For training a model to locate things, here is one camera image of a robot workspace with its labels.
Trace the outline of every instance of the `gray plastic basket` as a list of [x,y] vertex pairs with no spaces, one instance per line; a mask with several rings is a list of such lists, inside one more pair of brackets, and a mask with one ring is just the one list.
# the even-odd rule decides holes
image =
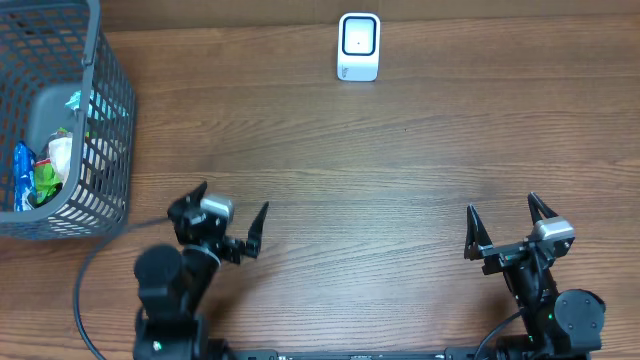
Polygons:
[[[121,226],[135,93],[100,29],[99,1],[0,0],[0,75],[0,236],[100,236]],[[74,112],[65,103],[78,90]],[[60,127],[73,132],[68,180],[49,203],[14,212],[16,143],[37,154]]]

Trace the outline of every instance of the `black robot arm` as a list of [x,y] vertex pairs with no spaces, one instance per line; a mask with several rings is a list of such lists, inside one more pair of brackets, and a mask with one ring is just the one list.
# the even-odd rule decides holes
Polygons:
[[269,203],[256,216],[246,242],[226,235],[233,221],[231,200],[207,195],[206,182],[175,201],[167,211],[182,254],[157,245],[136,261],[142,311],[136,319],[134,359],[205,360],[230,356],[224,341],[208,339],[208,323],[196,316],[200,300],[222,261],[240,264],[257,258]]
[[494,247],[473,205],[467,208],[464,256],[484,260],[485,275],[502,272],[518,304],[527,335],[500,338],[507,359],[582,359],[602,347],[605,304],[585,290],[558,292],[550,268],[565,256],[575,230],[536,194],[528,196],[533,230],[521,242]]

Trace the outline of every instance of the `white device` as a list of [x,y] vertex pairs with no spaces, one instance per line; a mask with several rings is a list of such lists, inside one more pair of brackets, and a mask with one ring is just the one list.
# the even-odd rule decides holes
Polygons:
[[371,13],[346,13],[338,25],[338,79],[373,81],[380,63],[380,19]]

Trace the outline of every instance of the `basket mesh wall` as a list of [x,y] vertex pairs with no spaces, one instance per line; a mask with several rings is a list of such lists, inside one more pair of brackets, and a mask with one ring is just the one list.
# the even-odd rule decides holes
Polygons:
[[[13,211],[13,149],[27,135],[33,99],[52,84],[83,80],[88,19],[87,7],[77,4],[0,13],[2,212]],[[34,219],[25,211],[20,213],[24,221],[0,223],[0,234],[33,240],[102,235],[124,221],[135,94],[102,31],[93,36],[97,36],[93,90],[82,94],[91,96],[89,109],[81,109],[87,114],[86,134],[84,144],[73,143],[84,147],[78,186],[51,216]]]

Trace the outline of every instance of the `wood grain surface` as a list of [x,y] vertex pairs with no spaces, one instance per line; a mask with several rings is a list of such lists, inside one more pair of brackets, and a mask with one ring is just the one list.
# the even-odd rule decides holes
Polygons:
[[102,0],[107,31],[337,24],[347,12],[382,21],[637,14],[637,0]]
[[[236,348],[472,346],[515,311],[463,259],[473,202],[497,244],[531,230],[538,194],[577,228],[560,290],[607,301],[596,359],[640,356],[640,17],[384,23],[375,83],[335,76],[336,29],[109,34],[137,89],[131,223],[202,180],[236,200],[263,252],[203,301]],[[169,224],[115,240],[82,288],[91,338],[130,359],[133,264]],[[0,244],[0,358],[90,359],[71,289],[95,240]],[[517,324],[510,331],[521,331]]]

